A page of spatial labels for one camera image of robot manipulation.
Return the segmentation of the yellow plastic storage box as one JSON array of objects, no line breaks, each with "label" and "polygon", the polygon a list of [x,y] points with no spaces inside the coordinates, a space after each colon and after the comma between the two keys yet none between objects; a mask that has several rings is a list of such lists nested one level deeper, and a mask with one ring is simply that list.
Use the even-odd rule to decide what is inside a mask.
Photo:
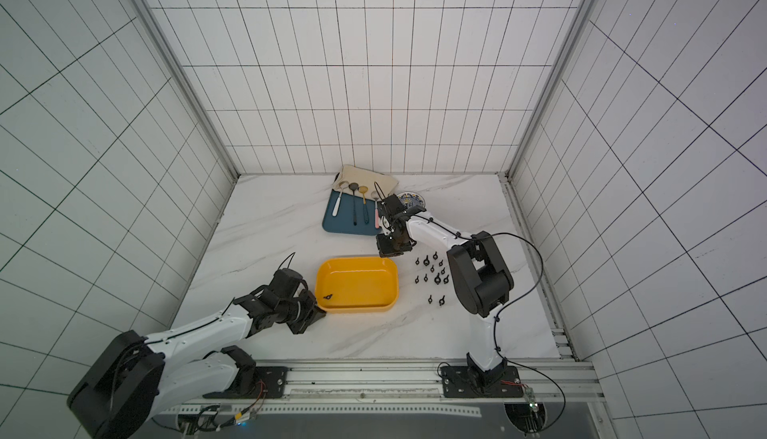
[{"label": "yellow plastic storage box", "polygon": [[[328,294],[333,297],[325,300]],[[315,296],[329,313],[387,311],[399,299],[397,265],[377,256],[328,259],[318,270]]]}]

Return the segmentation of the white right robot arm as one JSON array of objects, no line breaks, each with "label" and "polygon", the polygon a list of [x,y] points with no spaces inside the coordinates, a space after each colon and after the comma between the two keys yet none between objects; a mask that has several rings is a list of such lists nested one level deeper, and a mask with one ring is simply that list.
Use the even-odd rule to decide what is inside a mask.
[{"label": "white right robot arm", "polygon": [[493,236],[453,231],[427,213],[384,217],[382,226],[377,235],[382,257],[403,255],[417,245],[445,254],[455,296],[471,316],[467,368],[483,383],[498,381],[505,365],[495,339],[497,315],[509,302],[515,282]]}]

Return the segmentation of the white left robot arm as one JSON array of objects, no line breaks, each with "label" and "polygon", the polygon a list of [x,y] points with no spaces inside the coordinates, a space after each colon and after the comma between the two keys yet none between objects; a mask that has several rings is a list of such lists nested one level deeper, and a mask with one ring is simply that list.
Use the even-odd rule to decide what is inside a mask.
[{"label": "white left robot arm", "polygon": [[222,311],[176,329],[116,336],[67,406],[92,438],[128,438],[157,414],[207,394],[262,398],[267,386],[240,341],[276,324],[302,334],[325,311],[303,283],[261,286]]}]

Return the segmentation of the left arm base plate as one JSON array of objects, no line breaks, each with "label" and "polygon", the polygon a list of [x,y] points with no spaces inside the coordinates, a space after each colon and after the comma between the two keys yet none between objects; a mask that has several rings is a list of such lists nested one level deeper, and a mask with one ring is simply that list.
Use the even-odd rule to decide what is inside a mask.
[{"label": "left arm base plate", "polygon": [[231,359],[237,374],[228,387],[219,387],[204,395],[206,399],[280,399],[284,396],[288,367],[259,366],[247,352],[237,346],[212,351],[204,359]]}]

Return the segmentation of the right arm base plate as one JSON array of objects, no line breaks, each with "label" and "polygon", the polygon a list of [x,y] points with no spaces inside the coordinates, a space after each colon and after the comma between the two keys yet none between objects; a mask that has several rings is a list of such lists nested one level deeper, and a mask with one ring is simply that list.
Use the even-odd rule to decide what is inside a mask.
[{"label": "right arm base plate", "polygon": [[483,370],[469,355],[466,365],[451,365],[445,361],[437,365],[443,396],[449,399],[476,398],[523,398],[525,386],[519,372],[503,359],[489,369]]}]

